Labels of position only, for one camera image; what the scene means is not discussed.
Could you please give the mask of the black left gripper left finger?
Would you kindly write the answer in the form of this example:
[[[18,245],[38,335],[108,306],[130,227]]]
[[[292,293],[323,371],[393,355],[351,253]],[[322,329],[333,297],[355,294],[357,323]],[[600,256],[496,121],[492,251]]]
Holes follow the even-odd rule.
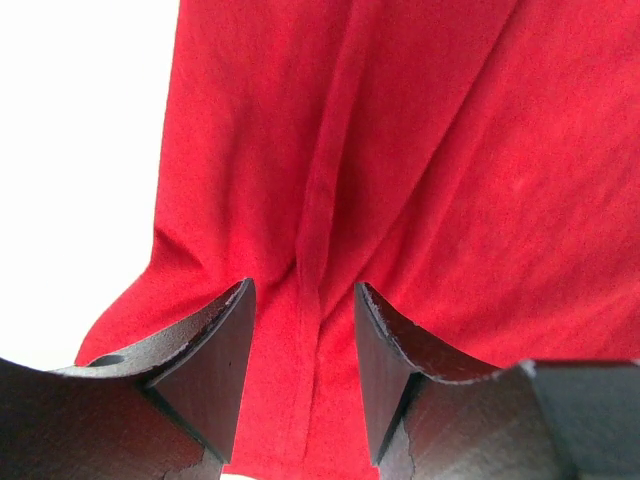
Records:
[[[5,479],[216,479],[230,463],[254,331],[244,279],[87,366],[1,364]]]

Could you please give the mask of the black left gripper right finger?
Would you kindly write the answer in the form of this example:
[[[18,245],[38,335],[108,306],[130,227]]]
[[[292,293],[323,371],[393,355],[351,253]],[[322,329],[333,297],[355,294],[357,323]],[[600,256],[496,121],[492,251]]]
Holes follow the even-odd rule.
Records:
[[[635,479],[639,365],[523,360],[501,369],[355,287],[371,463],[383,479]]]

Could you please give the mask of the red t-shirt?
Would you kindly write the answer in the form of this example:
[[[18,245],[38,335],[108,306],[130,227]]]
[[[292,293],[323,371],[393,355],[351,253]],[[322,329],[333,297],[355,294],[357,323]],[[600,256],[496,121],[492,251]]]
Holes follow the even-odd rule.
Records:
[[[151,260],[86,365],[252,278],[231,471],[373,479],[353,290],[495,365],[639,355],[635,1],[184,1]]]

